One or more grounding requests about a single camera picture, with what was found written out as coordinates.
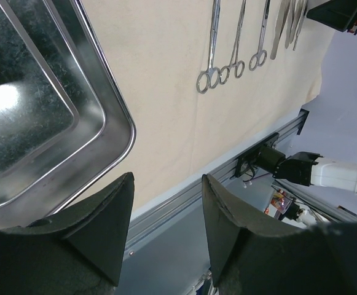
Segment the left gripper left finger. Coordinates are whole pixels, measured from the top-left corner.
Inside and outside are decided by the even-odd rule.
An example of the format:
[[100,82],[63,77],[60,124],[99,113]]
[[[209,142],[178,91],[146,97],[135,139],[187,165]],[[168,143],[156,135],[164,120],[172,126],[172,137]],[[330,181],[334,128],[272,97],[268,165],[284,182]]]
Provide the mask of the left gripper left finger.
[[67,209],[0,229],[0,294],[114,294],[134,193],[127,172]]

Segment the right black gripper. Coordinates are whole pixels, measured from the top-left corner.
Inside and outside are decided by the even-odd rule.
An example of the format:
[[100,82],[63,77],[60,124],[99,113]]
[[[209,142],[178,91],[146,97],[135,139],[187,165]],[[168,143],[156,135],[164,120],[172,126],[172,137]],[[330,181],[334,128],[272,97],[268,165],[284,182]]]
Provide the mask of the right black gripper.
[[334,30],[357,34],[357,0],[326,1],[311,8],[306,16]]

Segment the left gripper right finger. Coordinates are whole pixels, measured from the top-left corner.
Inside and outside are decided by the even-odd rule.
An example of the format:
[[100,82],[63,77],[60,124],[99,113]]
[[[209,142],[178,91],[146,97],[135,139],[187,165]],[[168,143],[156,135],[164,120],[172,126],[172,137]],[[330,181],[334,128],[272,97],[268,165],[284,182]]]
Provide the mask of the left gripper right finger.
[[357,222],[301,229],[202,176],[213,284],[220,294],[357,294]]

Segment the steel tweezers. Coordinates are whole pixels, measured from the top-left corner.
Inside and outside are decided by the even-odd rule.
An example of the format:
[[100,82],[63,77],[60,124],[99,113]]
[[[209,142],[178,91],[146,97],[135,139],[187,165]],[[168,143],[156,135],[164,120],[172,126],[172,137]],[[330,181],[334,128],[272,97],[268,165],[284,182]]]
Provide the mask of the steel tweezers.
[[278,46],[280,43],[281,35],[289,14],[290,0],[282,0],[278,11],[277,22],[275,25],[275,35],[273,39],[272,51],[270,59],[274,60],[277,56]]
[[299,35],[308,1],[288,1],[285,48],[287,49]]

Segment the steel instrument tray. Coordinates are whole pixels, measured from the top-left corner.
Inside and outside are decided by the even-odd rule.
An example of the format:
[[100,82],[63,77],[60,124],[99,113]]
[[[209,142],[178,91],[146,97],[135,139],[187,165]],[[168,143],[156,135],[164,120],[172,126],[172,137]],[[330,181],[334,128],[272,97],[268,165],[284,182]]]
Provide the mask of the steel instrument tray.
[[135,138],[84,3],[0,1],[0,229],[67,207]]

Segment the steel surgical scissors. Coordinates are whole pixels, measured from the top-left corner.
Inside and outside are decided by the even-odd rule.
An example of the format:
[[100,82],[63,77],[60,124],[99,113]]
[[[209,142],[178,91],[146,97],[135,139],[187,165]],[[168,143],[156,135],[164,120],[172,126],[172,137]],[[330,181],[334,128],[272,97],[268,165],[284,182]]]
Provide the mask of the steel surgical scissors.
[[215,89],[220,81],[221,70],[214,65],[216,43],[218,37],[219,14],[221,1],[214,0],[211,14],[210,42],[208,48],[208,64],[206,70],[202,71],[197,78],[197,91],[205,94],[210,89]]

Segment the beige surgical wrap cloth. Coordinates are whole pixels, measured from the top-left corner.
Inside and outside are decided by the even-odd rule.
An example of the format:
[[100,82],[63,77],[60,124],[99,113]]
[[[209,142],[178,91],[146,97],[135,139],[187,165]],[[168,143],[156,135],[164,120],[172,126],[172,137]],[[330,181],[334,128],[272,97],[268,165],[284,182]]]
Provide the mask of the beige surgical wrap cloth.
[[131,171],[135,213],[314,99],[334,35],[306,20],[297,45],[286,48],[281,42],[275,59],[200,94],[196,82],[208,65],[212,1],[83,5],[137,129],[129,155],[84,196]]

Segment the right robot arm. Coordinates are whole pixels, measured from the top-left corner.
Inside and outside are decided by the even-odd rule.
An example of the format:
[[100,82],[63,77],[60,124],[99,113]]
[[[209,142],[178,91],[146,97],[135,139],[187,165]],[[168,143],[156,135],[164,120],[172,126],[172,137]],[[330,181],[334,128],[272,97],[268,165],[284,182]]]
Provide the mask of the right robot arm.
[[[310,9],[306,17],[337,31],[357,34],[357,1],[327,1]],[[252,163],[275,179],[357,193],[357,164],[354,163],[338,162],[311,152],[288,157],[266,145],[254,152]]]

